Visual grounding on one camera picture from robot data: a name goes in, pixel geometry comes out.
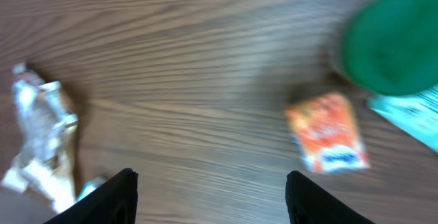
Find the orange small box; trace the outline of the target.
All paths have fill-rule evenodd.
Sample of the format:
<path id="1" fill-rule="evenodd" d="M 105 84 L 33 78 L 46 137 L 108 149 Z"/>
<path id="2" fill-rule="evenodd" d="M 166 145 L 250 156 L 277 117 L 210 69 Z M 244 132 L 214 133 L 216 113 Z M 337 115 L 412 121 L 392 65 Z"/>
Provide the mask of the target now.
<path id="1" fill-rule="evenodd" d="M 291 105 L 285 115 L 308 171 L 329 174 L 370 167 L 355 112 L 341 93 Z"/>

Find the snack bag brown white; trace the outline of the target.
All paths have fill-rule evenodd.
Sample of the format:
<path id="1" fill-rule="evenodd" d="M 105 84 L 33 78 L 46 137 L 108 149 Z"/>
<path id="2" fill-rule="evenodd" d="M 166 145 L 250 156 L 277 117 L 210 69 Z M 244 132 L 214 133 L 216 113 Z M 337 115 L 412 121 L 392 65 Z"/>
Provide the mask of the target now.
<path id="1" fill-rule="evenodd" d="M 74 138 L 79 119 L 59 81 L 46 82 L 24 63 L 12 74 L 23 146 L 1 185 L 19 193 L 38 192 L 59 214 L 76 202 Z"/>

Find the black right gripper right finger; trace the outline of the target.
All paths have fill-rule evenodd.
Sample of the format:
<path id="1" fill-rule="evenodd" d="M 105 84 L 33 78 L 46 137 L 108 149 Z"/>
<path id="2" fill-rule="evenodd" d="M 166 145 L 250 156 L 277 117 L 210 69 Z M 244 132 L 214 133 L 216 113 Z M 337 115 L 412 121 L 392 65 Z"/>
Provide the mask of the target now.
<path id="1" fill-rule="evenodd" d="M 374 224 L 303 175 L 287 175 L 285 202 L 291 224 Z"/>

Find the teal Kleenex tissue pack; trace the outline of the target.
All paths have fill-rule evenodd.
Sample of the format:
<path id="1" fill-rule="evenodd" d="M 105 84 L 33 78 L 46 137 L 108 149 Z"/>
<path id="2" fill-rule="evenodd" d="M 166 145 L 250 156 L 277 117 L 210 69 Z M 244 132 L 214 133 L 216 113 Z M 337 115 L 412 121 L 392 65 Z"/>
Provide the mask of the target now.
<path id="1" fill-rule="evenodd" d="M 84 184 L 82 191 L 79 193 L 77 201 L 81 201 L 83 198 L 87 197 L 90 193 L 95 191 L 99 186 L 107 181 L 105 177 L 98 176 L 89 182 Z"/>

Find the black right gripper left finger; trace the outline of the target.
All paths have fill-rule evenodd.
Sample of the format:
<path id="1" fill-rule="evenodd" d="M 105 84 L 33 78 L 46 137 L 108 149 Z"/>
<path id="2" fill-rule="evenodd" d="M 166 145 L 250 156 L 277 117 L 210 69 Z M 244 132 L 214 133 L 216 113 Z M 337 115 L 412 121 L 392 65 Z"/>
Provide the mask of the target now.
<path id="1" fill-rule="evenodd" d="M 44 224 L 134 224 L 137 204 L 138 174 L 125 168 Z"/>

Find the green lid jar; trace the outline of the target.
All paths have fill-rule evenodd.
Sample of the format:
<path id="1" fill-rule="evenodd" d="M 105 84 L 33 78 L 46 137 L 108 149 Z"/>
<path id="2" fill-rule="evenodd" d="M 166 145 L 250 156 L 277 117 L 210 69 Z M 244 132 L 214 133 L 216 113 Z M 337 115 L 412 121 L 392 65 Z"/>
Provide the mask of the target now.
<path id="1" fill-rule="evenodd" d="M 437 85 L 437 0 L 374 0 L 342 27 L 333 68 L 380 95 Z"/>

